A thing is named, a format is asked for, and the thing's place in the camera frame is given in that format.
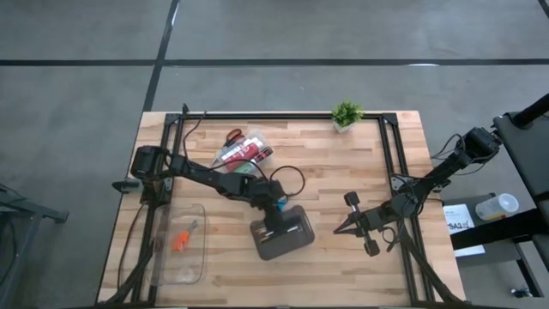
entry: wooden table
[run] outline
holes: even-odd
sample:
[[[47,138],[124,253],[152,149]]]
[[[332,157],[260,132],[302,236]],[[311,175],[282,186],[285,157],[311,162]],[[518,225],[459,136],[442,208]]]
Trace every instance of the wooden table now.
[[[410,174],[423,176],[431,169],[418,112],[397,112]],[[136,147],[160,144],[163,112],[143,114]],[[186,121],[188,131],[196,121]],[[250,235],[251,221],[263,213],[249,204],[226,200],[213,189],[187,179],[175,182],[173,208],[200,203],[208,216],[206,271],[194,285],[161,286],[157,306],[379,306],[407,305],[409,297],[400,247],[387,253],[377,232],[371,233],[381,248],[368,257],[363,240],[333,235],[349,212],[343,194],[357,191],[362,210],[390,198],[380,131],[377,122],[364,120],[345,134],[337,134],[328,120],[204,120],[188,137],[193,161],[210,164],[233,128],[259,129],[274,149],[265,167],[268,175],[282,165],[299,167],[307,179],[304,191],[289,205],[302,205],[316,234],[313,244],[274,260],[262,261]],[[390,137],[393,162],[394,141]],[[295,172],[280,172],[286,191],[299,188]],[[114,229],[99,300],[116,291],[118,262],[130,223],[139,209],[139,194],[125,195]],[[419,217],[425,250],[431,265],[446,285],[464,299],[449,232],[440,203],[428,201]],[[124,276],[133,268],[141,242],[144,211],[131,236]],[[414,266],[422,297],[420,275]]]

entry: small green plant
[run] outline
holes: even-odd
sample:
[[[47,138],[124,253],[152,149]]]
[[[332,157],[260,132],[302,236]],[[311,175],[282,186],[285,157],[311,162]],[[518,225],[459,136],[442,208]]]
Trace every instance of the small green plant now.
[[[350,99],[344,99],[343,103],[335,106],[335,109],[332,111],[332,117],[340,127],[346,127],[360,121],[362,118],[362,106],[354,104]]]

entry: red object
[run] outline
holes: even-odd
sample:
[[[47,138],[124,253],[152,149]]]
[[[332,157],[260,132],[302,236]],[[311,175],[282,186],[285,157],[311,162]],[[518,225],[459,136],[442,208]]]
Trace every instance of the red object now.
[[[227,171],[232,172],[237,167],[245,163],[244,161],[235,161],[235,160],[237,159],[251,160],[257,154],[259,154],[259,147],[257,147],[257,145],[254,142],[252,142],[247,146],[242,147],[239,151],[237,151],[236,154],[233,154],[232,156],[230,156],[224,161],[225,163],[228,163],[226,165]]]
[[[226,135],[226,141],[225,144],[223,144],[223,147],[229,147],[232,146],[234,143],[236,143],[239,139],[244,138],[242,135],[241,129],[233,129]]]
[[[183,251],[189,244],[189,231],[179,234],[172,243],[172,251]]]

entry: paper sheet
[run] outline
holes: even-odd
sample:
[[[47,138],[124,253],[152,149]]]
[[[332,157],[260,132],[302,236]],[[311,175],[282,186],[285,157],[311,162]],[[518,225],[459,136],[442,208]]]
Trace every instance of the paper sheet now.
[[[469,214],[466,204],[444,206],[443,209],[450,235],[474,227],[473,219]],[[483,253],[485,253],[483,245],[454,250],[456,258]]]

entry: clear plastic container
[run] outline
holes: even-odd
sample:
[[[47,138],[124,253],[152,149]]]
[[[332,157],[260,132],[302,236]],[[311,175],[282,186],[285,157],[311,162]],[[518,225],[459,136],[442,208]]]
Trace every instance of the clear plastic container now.
[[[475,206],[474,210],[480,219],[490,221],[513,215],[518,210],[518,201],[508,193],[492,197]]]
[[[237,139],[234,144],[220,150],[214,158],[212,167],[228,163],[217,170],[222,173],[248,173],[258,176],[259,171],[253,164],[238,161],[238,159],[250,160],[261,167],[269,162],[269,156],[273,152],[261,131],[252,129],[246,136]]]
[[[150,284],[197,283],[204,272],[206,260],[208,222],[203,206],[164,206],[156,211],[154,255],[148,265]]]

